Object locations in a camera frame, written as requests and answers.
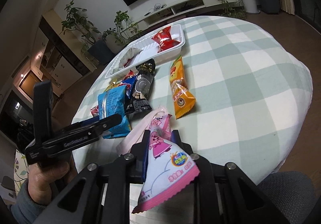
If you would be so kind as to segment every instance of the sleeve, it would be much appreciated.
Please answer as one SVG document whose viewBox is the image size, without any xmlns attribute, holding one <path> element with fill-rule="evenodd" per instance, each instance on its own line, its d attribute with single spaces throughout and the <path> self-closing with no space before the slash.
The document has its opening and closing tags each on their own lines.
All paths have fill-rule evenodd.
<svg viewBox="0 0 321 224">
<path fill-rule="evenodd" d="M 17 203 L 9 210 L 19 224 L 32 224 L 46 206 L 35 203 L 28 192 L 28 179 L 22 184 L 17 196 Z"/>
</svg>

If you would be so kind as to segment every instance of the white plastic tray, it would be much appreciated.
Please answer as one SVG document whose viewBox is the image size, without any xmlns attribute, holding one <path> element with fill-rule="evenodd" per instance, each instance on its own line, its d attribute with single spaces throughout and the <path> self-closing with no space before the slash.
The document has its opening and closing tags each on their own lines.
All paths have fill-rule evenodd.
<svg viewBox="0 0 321 224">
<path fill-rule="evenodd" d="M 129 73 L 130 70 L 136 72 L 136 66 L 142 64 L 143 62 L 153 58 L 155 60 L 156 65 L 170 59 L 174 59 L 174 57 L 178 56 L 181 52 L 182 46 L 185 44 L 184 32 L 181 25 L 173 25 L 171 26 L 171 37 L 173 40 L 180 42 L 178 45 L 169 48 L 163 52 L 157 53 L 159 49 L 159 44 L 151 39 L 158 31 L 163 28 L 168 27 L 168 25 L 158 28 L 143 37 L 131 42 L 127 47 L 125 47 L 113 60 L 112 64 L 109 66 L 105 74 L 105 79 L 108 78 L 121 78 Z M 120 59 L 127 53 L 129 48 L 139 48 L 142 51 L 137 54 L 133 60 L 131 60 L 130 65 L 126 68 L 113 73 L 115 68 L 119 67 Z"/>
</svg>

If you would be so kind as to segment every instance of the metal bolt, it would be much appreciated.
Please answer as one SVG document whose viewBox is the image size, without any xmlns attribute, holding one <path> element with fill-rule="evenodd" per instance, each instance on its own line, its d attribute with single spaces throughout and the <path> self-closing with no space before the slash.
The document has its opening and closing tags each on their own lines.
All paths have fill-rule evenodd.
<svg viewBox="0 0 321 224">
<path fill-rule="evenodd" d="M 196 154 L 196 153 L 192 153 L 190 156 L 191 156 L 193 161 L 196 161 L 196 160 L 198 160 L 200 158 L 200 156 L 198 154 Z"/>
<path fill-rule="evenodd" d="M 134 158 L 134 155 L 132 155 L 131 153 L 126 153 L 124 155 L 124 158 L 125 158 L 125 160 L 131 160 L 132 158 Z"/>
<path fill-rule="evenodd" d="M 89 171 L 93 171 L 97 168 L 97 164 L 96 163 L 90 163 L 88 166 L 87 166 L 87 169 Z"/>
<path fill-rule="evenodd" d="M 226 166 L 229 170 L 234 170 L 236 168 L 236 164 L 234 162 L 229 162 Z"/>
</svg>

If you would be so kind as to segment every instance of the green and white tablecloth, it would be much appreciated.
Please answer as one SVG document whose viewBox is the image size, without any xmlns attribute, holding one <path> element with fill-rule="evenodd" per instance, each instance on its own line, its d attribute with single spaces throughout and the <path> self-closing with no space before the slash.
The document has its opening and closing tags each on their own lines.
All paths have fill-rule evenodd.
<svg viewBox="0 0 321 224">
<path fill-rule="evenodd" d="M 296 142 L 312 99 L 309 70 L 252 23 L 199 16 L 172 24 L 181 24 L 184 30 L 186 43 L 181 54 L 196 105 L 178 120 L 173 116 L 171 128 L 179 130 L 182 141 L 189 143 L 194 152 L 216 164 L 235 162 L 259 183 L 278 169 Z M 174 114 L 169 85 L 171 64 L 157 67 L 149 100 L 152 107 L 162 105 Z M 97 96 L 108 86 L 104 79 L 108 68 L 86 94 L 73 123 L 91 117 Z M 90 162 L 105 164 L 114 160 L 115 147 L 121 140 L 101 139 L 74 151 L 77 169 Z M 152 209 L 131 216 L 131 220 L 171 223 L 175 218 L 182 220 L 182 211 L 175 208 L 163 214 Z"/>
</svg>

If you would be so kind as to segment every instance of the wooden floor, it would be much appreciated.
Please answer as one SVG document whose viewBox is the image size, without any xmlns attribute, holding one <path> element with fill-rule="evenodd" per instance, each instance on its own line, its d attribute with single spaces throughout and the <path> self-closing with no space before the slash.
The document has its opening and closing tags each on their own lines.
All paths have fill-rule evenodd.
<svg viewBox="0 0 321 224">
<path fill-rule="evenodd" d="M 299 138 L 281 171 L 301 171 L 313 181 L 316 193 L 321 194 L 321 35 L 296 16 L 248 15 L 248 21 L 261 26 L 293 56 L 309 69 L 313 79 L 313 99 Z M 53 116 L 62 126 L 71 123 L 82 99 L 104 67 L 99 67 L 65 92 Z"/>
</svg>

